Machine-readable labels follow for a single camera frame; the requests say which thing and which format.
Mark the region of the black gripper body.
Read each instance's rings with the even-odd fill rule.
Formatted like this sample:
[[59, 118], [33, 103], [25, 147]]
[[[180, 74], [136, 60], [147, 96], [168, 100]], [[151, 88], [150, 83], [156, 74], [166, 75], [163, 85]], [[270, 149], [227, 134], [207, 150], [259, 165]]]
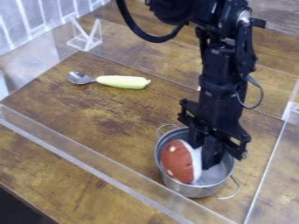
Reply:
[[182, 111], [178, 120], [188, 127], [202, 130], [204, 138], [216, 137], [228, 153], [236, 160], [247, 157], [247, 144], [251, 135], [239, 123], [243, 108], [234, 94], [223, 96], [200, 96], [198, 102], [180, 100]]

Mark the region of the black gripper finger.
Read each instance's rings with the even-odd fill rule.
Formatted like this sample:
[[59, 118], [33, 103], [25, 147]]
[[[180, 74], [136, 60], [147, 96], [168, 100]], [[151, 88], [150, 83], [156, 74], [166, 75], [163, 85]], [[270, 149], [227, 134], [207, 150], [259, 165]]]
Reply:
[[194, 149], [203, 146], [204, 143], [204, 133], [202, 130], [190, 128], [188, 129], [188, 144]]
[[202, 146], [202, 169], [208, 170], [218, 165], [223, 159], [224, 146], [223, 142], [214, 136], [204, 138]]

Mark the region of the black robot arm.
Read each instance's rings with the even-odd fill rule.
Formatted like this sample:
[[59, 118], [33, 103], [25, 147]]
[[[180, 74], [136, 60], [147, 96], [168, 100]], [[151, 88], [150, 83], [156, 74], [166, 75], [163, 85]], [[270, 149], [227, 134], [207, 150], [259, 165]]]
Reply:
[[202, 148], [202, 168], [210, 169], [226, 153], [244, 158], [251, 141], [239, 124], [258, 61], [248, 1], [150, 0], [150, 10], [170, 25], [196, 24], [203, 64], [200, 98], [180, 101], [179, 121], [190, 128], [191, 146]]

